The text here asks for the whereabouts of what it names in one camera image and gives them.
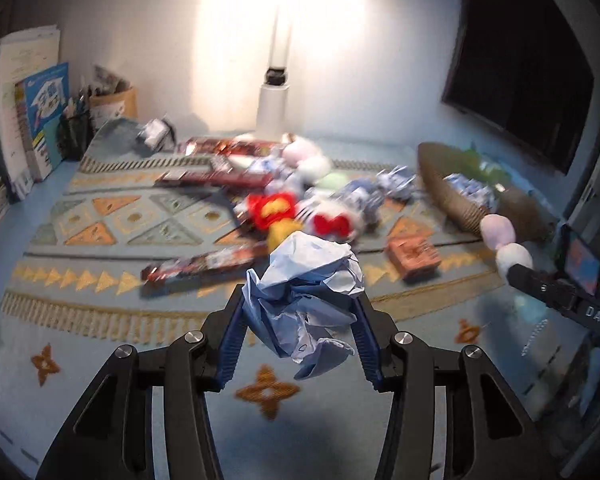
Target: white book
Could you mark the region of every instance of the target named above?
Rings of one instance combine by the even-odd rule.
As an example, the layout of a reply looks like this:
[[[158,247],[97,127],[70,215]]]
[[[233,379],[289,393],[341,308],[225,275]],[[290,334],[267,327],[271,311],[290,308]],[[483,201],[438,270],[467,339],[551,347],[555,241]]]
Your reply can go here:
[[[56,26],[30,28],[0,39],[0,145],[11,187],[22,200],[33,179],[25,156],[14,85],[58,64],[60,31]]]

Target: green triangle pattern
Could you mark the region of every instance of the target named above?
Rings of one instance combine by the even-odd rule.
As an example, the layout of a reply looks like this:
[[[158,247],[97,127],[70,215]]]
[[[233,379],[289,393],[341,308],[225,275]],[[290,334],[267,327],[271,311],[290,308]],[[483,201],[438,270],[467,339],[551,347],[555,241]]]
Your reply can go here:
[[[63,215],[77,205],[80,205],[82,202],[84,202],[84,200],[61,200],[60,202],[56,202],[51,208],[51,219],[55,220],[60,215]]]
[[[175,215],[187,207],[200,202],[202,197],[192,197],[187,195],[173,196],[170,194],[151,195],[149,199],[164,209],[170,215]]]
[[[33,245],[56,245],[58,237],[53,224],[42,224],[31,239]]]
[[[202,240],[168,219],[129,240],[129,245],[200,245]]]

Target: blue book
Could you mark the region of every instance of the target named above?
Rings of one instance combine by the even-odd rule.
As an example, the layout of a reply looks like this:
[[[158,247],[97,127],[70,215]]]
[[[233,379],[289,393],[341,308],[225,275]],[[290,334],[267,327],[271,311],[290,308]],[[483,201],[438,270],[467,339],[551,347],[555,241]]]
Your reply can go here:
[[[47,68],[16,84],[20,135],[29,169],[38,182],[62,161],[56,131],[68,99],[68,63]]]

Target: brown basket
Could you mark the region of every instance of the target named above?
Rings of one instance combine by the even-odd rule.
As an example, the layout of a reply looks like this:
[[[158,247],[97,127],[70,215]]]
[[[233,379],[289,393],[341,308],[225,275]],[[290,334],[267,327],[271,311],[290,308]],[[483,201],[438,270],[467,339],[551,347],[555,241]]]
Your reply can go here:
[[[418,145],[420,177],[433,202],[464,231],[480,235],[480,220],[489,210],[461,196],[444,178],[451,173],[472,176],[467,156],[458,148],[438,142]],[[498,197],[498,214],[511,220],[518,243],[546,236],[547,227],[542,224],[535,199],[515,186],[508,186]]]

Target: white crumpled paper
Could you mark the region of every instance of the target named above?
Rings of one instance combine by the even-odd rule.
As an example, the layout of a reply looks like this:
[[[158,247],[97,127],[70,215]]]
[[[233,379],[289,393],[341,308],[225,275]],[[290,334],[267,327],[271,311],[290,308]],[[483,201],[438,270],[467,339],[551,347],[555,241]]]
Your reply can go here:
[[[271,253],[262,278],[247,270],[242,309],[249,327],[279,357],[301,365],[296,379],[323,374],[354,354],[327,328],[355,322],[351,298],[364,291],[362,270],[348,244],[292,233]]]

